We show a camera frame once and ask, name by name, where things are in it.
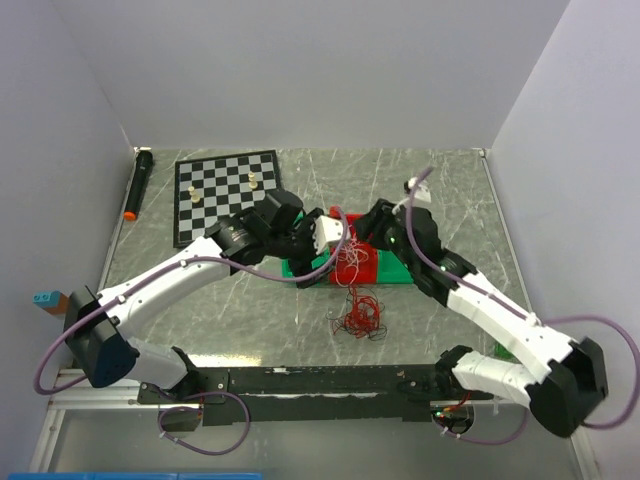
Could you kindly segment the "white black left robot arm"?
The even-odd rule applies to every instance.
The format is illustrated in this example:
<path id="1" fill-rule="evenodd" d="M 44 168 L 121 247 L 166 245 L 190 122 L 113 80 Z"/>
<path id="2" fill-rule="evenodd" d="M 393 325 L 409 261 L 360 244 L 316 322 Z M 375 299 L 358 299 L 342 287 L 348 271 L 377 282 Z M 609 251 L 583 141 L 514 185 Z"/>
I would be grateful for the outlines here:
<path id="1" fill-rule="evenodd" d="M 65 340 L 89 383 L 104 388 L 121 379 L 153 384 L 184 402 L 205 381 L 187 354 L 137 337 L 149 320 L 196 290 L 267 257 L 291 262 L 290 281 L 305 288 L 326 267 L 313 261 L 348 236 L 343 221 L 320 208 L 304 212 L 293 193 L 275 189 L 240 212 L 222 217 L 173 257 L 120 285 L 94 294 L 75 291 L 65 319 Z"/>

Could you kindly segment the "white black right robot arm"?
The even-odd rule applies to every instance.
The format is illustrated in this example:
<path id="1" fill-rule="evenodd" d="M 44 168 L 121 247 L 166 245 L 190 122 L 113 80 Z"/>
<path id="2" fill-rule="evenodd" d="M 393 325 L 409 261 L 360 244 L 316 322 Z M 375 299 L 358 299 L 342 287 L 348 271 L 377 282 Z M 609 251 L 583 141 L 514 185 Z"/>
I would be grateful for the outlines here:
<path id="1" fill-rule="evenodd" d="M 490 358 L 458 346 L 442 356 L 439 392 L 467 390 L 511 400 L 529 409 L 550 433 L 570 437 L 607 397 L 604 353 L 544 325 L 500 292 L 472 263 L 441 243 L 429 210 L 396 208 L 384 199 L 353 223 L 357 238 L 391 252 L 426 296 L 480 327 L 516 358 Z"/>

